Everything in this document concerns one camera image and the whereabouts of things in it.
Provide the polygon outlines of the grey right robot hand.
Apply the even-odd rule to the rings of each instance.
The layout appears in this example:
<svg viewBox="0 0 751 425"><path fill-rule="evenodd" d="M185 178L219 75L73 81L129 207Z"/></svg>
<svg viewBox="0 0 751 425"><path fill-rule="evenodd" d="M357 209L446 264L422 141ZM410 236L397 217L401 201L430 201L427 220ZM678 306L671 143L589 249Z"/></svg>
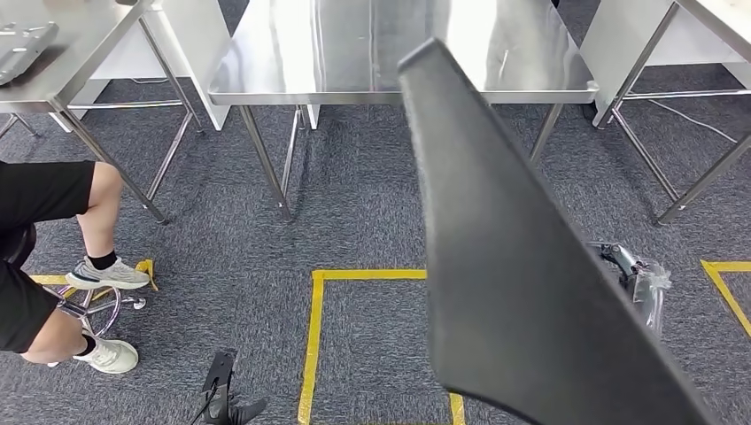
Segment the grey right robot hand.
<svg viewBox="0 0 751 425"><path fill-rule="evenodd" d="M620 269L619 282L641 320L662 338L665 293L672 286L671 272L654 259L641 258L619 243L588 242L596 254Z"/></svg>

